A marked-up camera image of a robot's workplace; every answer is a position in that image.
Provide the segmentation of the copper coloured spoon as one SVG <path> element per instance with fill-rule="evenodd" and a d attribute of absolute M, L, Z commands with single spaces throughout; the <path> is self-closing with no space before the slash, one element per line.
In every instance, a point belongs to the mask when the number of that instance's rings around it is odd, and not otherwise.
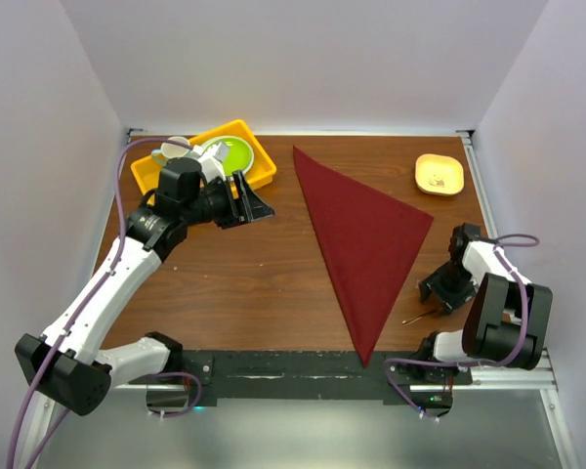
<path fill-rule="evenodd" d="M 415 323 L 415 322 L 417 322 L 417 321 L 419 321 L 419 320 L 421 320 L 421 319 L 423 319 L 425 317 L 429 317 L 429 316 L 432 316 L 432 315 L 436 315 L 436 314 L 440 313 L 441 310 L 442 310 L 442 308 L 435 309 L 435 310 L 431 310 L 431 311 L 428 311 L 426 313 L 420 314 L 420 315 L 418 315 L 418 316 L 416 316 L 414 318 L 407 319 L 407 320 L 403 320 L 401 322 L 401 325 L 403 325 L 403 326 L 411 325 L 411 324 L 413 324 L 413 323 Z"/>

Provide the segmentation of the dark red cloth napkin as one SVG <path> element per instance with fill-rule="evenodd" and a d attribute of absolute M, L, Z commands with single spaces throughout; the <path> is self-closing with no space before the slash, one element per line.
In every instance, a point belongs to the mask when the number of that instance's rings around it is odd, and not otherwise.
<path fill-rule="evenodd" d="M 352 343 L 368 366 L 434 217 L 298 148 L 293 162 Z"/>

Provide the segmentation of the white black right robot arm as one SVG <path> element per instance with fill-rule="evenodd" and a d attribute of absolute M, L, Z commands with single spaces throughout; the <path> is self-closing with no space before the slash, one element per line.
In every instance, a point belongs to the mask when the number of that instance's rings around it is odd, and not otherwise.
<path fill-rule="evenodd" d="M 439 301 L 447 316 L 469 304 L 462 329 L 433 332 L 415 352 L 418 377 L 439 383 L 451 366 L 491 365 L 534 369 L 542 355 L 553 304 L 550 288 L 520 273 L 507 247 L 520 247 L 507 235 L 496 239 L 477 225 L 453 229 L 449 260 L 419 283 L 422 302 Z"/>

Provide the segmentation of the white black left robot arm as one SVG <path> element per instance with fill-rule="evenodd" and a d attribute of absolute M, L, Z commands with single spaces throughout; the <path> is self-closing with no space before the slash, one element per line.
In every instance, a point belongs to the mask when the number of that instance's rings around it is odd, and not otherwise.
<path fill-rule="evenodd" d="M 108 391 L 153 376 L 176 381 L 183 371 L 183 347 L 159 332 L 105 350 L 102 344 L 140 286 L 182 243 L 188 229 L 207 223 L 231 229 L 273 216 L 244 175 L 207 177 L 190 158 L 161 169 L 158 185 L 130 213 L 107 258 L 68 309 L 38 336 L 25 334 L 15 347 L 33 390 L 84 416 Z"/>

